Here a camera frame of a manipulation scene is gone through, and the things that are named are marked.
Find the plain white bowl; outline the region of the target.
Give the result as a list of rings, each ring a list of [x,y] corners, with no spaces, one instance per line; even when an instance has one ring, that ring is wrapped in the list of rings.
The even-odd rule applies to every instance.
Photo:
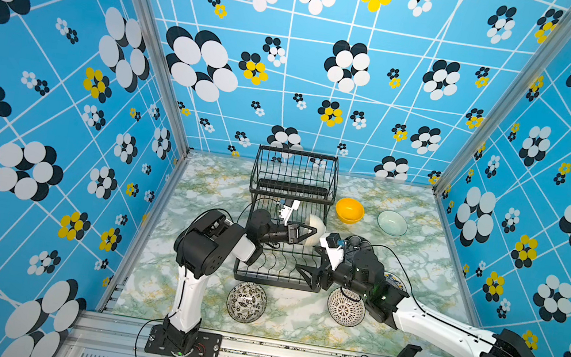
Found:
[[[311,214],[307,217],[305,224],[309,226],[310,235],[303,241],[306,246],[319,246],[320,238],[325,235],[326,225],[319,216]]]

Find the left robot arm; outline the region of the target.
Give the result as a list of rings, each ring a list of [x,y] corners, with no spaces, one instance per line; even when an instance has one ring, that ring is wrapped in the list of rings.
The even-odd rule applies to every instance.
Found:
[[[234,222],[219,208],[198,215],[174,243],[179,278],[174,303],[163,323],[172,350],[185,355],[194,349],[207,281],[227,258],[233,255],[250,265],[267,243],[298,244],[318,234],[319,229],[309,224],[275,223],[263,209],[250,214],[247,226]]]

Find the white red lattice bowl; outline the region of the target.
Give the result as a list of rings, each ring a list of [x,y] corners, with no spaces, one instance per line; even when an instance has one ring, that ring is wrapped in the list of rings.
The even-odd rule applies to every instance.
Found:
[[[366,309],[359,294],[344,288],[333,290],[327,299],[331,318],[342,327],[357,327],[364,320]]]

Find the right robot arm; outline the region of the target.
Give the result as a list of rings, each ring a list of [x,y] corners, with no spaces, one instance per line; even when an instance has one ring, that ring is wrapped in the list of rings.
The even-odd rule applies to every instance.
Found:
[[[371,248],[330,248],[326,241],[316,248],[316,267],[297,271],[313,290],[339,286],[352,292],[376,322],[420,337],[443,350],[447,357],[535,357],[525,340],[511,330],[498,334],[480,330],[418,303],[403,282],[391,276]],[[407,345],[396,357],[441,357],[421,346]]]

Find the black floral pink bowl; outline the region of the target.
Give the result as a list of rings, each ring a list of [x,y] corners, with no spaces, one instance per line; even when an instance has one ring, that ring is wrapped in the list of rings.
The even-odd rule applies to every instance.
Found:
[[[233,320],[242,324],[254,323],[267,306],[264,288],[253,282],[242,282],[230,290],[227,297],[227,311]]]

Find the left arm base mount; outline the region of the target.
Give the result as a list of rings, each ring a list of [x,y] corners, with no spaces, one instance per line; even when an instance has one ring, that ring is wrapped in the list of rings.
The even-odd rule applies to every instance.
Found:
[[[174,328],[157,325],[150,331],[145,353],[166,357],[218,357],[223,336],[197,332],[185,335]]]

